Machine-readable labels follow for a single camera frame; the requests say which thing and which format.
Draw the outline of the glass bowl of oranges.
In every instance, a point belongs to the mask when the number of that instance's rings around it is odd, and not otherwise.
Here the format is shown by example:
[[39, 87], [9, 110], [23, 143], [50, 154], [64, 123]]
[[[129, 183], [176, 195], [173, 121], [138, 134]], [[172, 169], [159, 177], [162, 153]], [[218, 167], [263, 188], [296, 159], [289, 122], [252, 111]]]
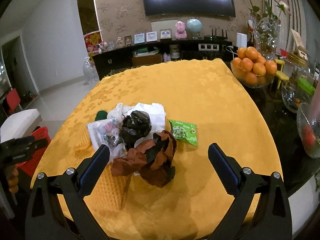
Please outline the glass bowl of oranges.
[[267, 61], [254, 47], [240, 47], [231, 61], [234, 76], [249, 88], [269, 85], [277, 72], [277, 64]]

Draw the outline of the green pea snack packet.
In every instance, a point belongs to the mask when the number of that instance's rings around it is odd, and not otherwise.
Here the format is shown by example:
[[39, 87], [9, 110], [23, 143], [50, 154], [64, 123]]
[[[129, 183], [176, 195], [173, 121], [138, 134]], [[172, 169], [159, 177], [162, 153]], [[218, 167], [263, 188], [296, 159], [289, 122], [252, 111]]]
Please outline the green pea snack packet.
[[187, 142], [193, 146], [198, 145], [195, 124], [183, 121], [169, 120], [171, 134], [176, 140]]

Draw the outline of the clear cartoon plastic packet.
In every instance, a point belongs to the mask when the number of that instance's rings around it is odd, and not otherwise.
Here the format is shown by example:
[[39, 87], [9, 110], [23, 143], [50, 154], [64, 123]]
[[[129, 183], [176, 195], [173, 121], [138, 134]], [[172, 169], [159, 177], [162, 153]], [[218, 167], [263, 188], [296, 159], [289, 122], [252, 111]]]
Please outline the clear cartoon plastic packet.
[[87, 124], [89, 137], [96, 151], [101, 145], [106, 145], [110, 151], [112, 162], [117, 157], [126, 154], [125, 145], [120, 133], [120, 123], [114, 119], [104, 119]]

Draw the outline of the white mesh cloth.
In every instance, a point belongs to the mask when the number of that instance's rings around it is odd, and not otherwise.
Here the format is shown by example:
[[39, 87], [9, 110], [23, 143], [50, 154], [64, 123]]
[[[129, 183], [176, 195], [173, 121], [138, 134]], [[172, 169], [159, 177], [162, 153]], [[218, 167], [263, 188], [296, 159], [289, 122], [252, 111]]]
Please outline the white mesh cloth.
[[116, 107], [110, 110], [107, 114], [107, 119], [113, 120], [118, 124], [121, 124], [127, 113], [132, 109], [132, 106], [124, 105], [123, 103], [118, 103]]

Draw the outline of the clear large water bottle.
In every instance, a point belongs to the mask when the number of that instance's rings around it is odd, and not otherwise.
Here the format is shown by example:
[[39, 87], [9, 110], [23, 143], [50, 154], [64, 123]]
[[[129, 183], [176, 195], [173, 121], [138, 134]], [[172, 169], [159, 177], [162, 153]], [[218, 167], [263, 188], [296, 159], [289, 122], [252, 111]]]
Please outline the clear large water bottle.
[[82, 70], [89, 84], [94, 84], [99, 82], [99, 76], [98, 76], [97, 70], [95, 68], [95, 65], [91, 63], [90, 57], [85, 57]]

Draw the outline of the glass bowl with strawberries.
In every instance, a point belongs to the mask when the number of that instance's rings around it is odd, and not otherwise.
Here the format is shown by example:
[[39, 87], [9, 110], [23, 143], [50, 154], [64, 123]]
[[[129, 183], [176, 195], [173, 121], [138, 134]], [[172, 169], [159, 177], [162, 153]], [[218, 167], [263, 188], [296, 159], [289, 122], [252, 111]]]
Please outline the glass bowl with strawberries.
[[319, 119], [311, 118], [310, 106], [301, 103], [297, 112], [297, 129], [307, 155], [319, 158]]

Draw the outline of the red plastic mesh basket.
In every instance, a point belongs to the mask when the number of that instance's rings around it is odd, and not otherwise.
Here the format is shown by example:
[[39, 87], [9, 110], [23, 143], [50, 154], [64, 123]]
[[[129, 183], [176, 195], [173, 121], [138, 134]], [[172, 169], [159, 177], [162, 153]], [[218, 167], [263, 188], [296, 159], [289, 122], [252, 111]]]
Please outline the red plastic mesh basket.
[[45, 139], [47, 141], [47, 146], [36, 150], [30, 160], [25, 161], [25, 162], [17, 165], [17, 168], [20, 168], [24, 173], [26, 173], [30, 177], [32, 177], [34, 175], [35, 170], [36, 170], [43, 154], [45, 153], [48, 145], [51, 142], [51, 138], [48, 134], [48, 127], [46, 127], [46, 126], [37, 127], [37, 129], [35, 131], [33, 131], [33, 133], [31, 133], [31, 135], [34, 136], [36, 140]]

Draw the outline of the brown paper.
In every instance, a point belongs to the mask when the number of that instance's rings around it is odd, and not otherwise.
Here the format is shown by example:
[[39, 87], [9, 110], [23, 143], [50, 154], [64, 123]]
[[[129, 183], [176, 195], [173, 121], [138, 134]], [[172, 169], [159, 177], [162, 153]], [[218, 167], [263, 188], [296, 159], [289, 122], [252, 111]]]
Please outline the brown paper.
[[177, 141], [169, 131], [153, 133], [151, 139], [129, 149], [124, 157], [115, 158], [111, 174], [127, 177], [138, 172], [150, 185], [163, 188], [175, 176], [172, 161], [176, 149]]

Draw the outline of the white paper tissue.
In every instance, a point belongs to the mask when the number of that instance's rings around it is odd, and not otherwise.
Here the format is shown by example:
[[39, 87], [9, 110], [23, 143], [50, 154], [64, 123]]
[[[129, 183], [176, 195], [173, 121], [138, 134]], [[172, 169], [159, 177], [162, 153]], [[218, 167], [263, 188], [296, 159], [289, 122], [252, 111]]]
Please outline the white paper tissue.
[[136, 141], [135, 147], [139, 145], [141, 142], [151, 139], [153, 136], [153, 133], [161, 132], [165, 129], [165, 111], [164, 111], [164, 107], [161, 104], [138, 103], [132, 106], [132, 109], [127, 113], [127, 115], [130, 115], [133, 111], [144, 111], [148, 113], [148, 115], [150, 116], [151, 126], [152, 126], [150, 133], [146, 137], [140, 138], [139, 140]]

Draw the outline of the red chair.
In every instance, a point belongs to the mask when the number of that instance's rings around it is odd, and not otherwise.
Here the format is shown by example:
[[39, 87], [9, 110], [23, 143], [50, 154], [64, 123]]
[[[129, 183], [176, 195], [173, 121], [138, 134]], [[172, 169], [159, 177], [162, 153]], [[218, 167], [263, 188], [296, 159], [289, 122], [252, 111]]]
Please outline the red chair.
[[20, 105], [20, 97], [18, 95], [18, 92], [16, 88], [12, 89], [6, 96], [6, 102], [8, 104], [9, 110], [8, 113], [9, 115], [15, 113], [16, 111], [21, 111], [22, 107]]

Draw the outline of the small yellow toy chair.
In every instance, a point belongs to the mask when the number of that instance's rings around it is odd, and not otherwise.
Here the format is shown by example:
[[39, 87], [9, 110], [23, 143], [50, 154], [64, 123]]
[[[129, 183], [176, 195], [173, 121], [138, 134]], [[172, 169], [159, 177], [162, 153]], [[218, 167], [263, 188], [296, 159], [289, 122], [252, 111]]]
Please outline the small yellow toy chair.
[[275, 76], [278, 78], [277, 89], [279, 89], [281, 82], [282, 81], [289, 81], [289, 77], [283, 72], [283, 69], [285, 66], [285, 61], [280, 60], [280, 59], [274, 59], [274, 62], [277, 65], [280, 65], [280, 70], [277, 70], [277, 72], [275, 74]]

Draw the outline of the pink plush toy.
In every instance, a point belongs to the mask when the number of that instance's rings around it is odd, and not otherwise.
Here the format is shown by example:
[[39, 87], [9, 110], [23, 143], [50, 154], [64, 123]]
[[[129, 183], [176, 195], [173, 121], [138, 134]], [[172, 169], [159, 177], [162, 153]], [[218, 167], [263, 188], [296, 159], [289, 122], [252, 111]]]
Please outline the pink plush toy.
[[180, 39], [186, 39], [187, 38], [187, 32], [185, 29], [185, 23], [182, 21], [177, 21], [175, 24], [176, 31], [175, 31], [175, 37], [177, 40]]

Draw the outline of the white router box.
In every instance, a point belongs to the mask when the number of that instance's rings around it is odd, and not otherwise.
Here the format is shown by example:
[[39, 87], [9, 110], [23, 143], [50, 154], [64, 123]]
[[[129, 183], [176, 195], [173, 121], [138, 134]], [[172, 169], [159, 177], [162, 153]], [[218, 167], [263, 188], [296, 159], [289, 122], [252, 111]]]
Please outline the white router box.
[[244, 33], [236, 33], [236, 46], [238, 48], [247, 48], [247, 35]]

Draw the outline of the red festive wall poster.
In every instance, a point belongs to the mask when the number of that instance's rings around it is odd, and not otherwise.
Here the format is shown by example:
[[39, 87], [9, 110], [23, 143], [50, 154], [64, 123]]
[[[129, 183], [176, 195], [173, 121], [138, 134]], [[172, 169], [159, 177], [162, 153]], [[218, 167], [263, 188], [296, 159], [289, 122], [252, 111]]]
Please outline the red festive wall poster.
[[101, 31], [93, 31], [84, 35], [85, 46], [88, 54], [97, 53], [98, 45], [103, 41]]

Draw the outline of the crystal vase with roses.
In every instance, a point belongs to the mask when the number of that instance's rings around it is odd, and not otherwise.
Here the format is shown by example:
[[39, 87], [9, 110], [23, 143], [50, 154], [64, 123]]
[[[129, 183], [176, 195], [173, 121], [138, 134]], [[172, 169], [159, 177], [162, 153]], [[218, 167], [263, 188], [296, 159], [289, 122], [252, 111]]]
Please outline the crystal vase with roses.
[[281, 15], [290, 15], [290, 6], [285, 0], [263, 0], [260, 9], [249, 0], [253, 25], [254, 46], [267, 60], [274, 58], [280, 36]]

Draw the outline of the white cushioned sofa bench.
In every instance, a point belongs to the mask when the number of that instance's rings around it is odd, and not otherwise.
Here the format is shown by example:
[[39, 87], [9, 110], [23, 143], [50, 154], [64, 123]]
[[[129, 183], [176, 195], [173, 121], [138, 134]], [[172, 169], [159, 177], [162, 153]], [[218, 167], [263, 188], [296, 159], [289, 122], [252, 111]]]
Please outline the white cushioned sofa bench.
[[37, 109], [27, 109], [10, 115], [1, 126], [1, 142], [31, 135], [42, 121]]

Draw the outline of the black tv cabinet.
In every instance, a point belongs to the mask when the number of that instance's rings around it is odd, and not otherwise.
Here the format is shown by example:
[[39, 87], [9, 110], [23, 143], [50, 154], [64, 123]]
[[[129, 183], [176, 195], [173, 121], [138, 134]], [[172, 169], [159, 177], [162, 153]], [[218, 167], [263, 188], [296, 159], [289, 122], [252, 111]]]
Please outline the black tv cabinet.
[[232, 59], [227, 47], [231, 41], [217, 40], [163, 40], [141, 43], [129, 47], [106, 51], [93, 56], [99, 77], [116, 74], [129, 68], [149, 66], [164, 61], [213, 60], [220, 58], [225, 62]]

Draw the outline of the light blue globe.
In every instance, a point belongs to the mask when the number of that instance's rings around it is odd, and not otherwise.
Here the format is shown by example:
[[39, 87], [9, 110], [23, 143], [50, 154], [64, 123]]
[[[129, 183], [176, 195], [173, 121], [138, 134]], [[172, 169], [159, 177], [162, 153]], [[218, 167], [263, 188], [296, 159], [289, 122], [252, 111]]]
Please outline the light blue globe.
[[202, 23], [199, 19], [190, 18], [187, 21], [187, 29], [192, 34], [193, 39], [199, 39], [200, 32], [202, 31], [203, 26], [202, 26]]

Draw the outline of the black plastic bag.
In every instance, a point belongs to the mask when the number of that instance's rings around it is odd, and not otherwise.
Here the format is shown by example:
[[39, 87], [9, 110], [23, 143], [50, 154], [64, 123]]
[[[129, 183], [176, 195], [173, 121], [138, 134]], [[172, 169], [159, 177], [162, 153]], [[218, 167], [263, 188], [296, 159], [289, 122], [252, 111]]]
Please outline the black plastic bag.
[[133, 111], [127, 115], [121, 126], [121, 136], [128, 151], [135, 147], [135, 143], [140, 138], [146, 137], [151, 131], [151, 120], [148, 113], [144, 111]]

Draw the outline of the yellow foam fruit net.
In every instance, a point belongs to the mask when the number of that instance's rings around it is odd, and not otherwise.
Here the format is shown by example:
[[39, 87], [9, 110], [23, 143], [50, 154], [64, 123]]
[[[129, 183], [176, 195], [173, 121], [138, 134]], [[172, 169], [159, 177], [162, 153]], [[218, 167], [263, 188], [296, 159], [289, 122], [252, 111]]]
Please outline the yellow foam fruit net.
[[[77, 122], [71, 127], [71, 142], [74, 144], [73, 156], [78, 161], [91, 157], [95, 152], [89, 137], [87, 124], [84, 122]], [[94, 209], [119, 212], [125, 206], [131, 177], [112, 176], [111, 166], [112, 162], [108, 162], [92, 192], [93, 196], [89, 197], [89, 202]]]

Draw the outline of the yellow floral tablecloth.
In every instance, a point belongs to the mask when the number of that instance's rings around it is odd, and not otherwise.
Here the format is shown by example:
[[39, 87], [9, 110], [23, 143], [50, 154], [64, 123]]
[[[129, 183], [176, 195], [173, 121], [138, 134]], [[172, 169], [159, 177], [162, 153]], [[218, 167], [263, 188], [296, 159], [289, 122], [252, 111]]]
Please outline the yellow floral tablecloth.
[[159, 103], [167, 121], [195, 125], [197, 145], [172, 137], [170, 124], [152, 132], [118, 161], [127, 176], [105, 168], [85, 203], [117, 239], [197, 239], [210, 234], [230, 207], [208, 159], [217, 143], [255, 173], [281, 171], [268, 126], [248, 93], [221, 59], [177, 61], [129, 69], [103, 78], [66, 119], [36, 169], [63, 174], [93, 155], [83, 127], [99, 110], [118, 103]]

